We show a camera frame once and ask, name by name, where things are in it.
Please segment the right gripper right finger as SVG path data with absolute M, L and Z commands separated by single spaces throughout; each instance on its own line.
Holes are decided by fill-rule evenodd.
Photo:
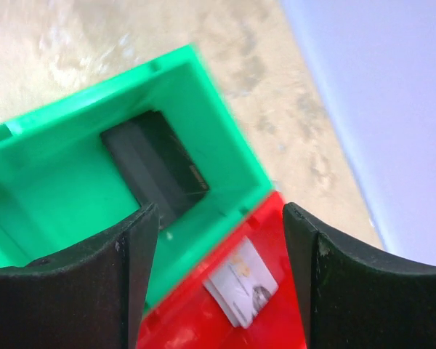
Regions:
M 309 348 L 436 348 L 436 266 L 364 243 L 294 203 L 283 228 Z

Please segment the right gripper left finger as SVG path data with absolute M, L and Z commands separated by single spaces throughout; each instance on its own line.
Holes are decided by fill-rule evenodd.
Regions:
M 73 246 L 0 268 L 0 348 L 135 348 L 158 233 L 148 204 Z

